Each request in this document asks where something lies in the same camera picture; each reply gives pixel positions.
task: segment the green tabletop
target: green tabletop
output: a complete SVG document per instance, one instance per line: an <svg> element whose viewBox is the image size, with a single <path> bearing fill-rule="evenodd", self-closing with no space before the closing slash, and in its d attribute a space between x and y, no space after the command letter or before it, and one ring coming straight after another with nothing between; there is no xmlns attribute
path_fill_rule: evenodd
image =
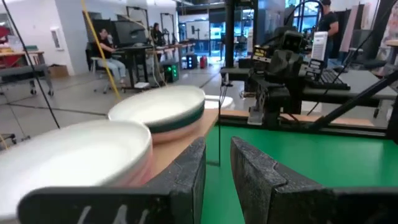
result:
<svg viewBox="0 0 398 224"><path fill-rule="evenodd" d="M392 141L222 126L221 167L206 167L202 223L244 223L229 159L233 136L327 187L398 186L398 146ZM206 143L207 160L217 160L218 128Z"/></svg>

